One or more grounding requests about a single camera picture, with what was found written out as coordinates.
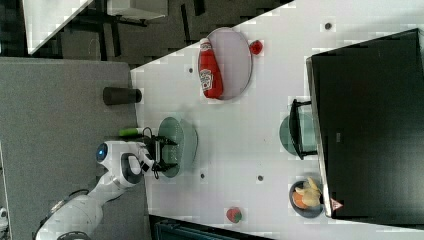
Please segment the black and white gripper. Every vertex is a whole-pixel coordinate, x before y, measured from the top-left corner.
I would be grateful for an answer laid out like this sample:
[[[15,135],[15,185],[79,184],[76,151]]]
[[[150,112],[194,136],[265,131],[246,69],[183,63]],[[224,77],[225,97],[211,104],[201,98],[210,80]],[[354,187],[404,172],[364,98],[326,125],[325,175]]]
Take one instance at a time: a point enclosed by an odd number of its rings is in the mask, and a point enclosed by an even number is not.
[[[173,167],[178,166],[177,163],[159,163],[159,143],[173,146],[178,145],[176,142],[164,136],[155,136],[154,139],[149,137],[142,137],[137,143],[140,155],[139,160],[144,172],[147,172],[148,170],[167,171]]]

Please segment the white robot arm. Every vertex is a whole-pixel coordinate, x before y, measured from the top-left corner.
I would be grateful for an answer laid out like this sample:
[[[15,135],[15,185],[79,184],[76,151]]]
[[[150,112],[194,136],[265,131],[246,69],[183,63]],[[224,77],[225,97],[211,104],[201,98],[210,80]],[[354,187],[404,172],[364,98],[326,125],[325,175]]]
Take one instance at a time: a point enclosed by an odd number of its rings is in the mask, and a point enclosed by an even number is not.
[[[96,161],[106,172],[87,194],[62,200],[53,207],[33,234],[33,240],[91,240],[103,218],[103,206],[136,186],[143,175],[166,171],[162,149],[177,146],[162,136],[141,141],[105,141],[96,150]]]

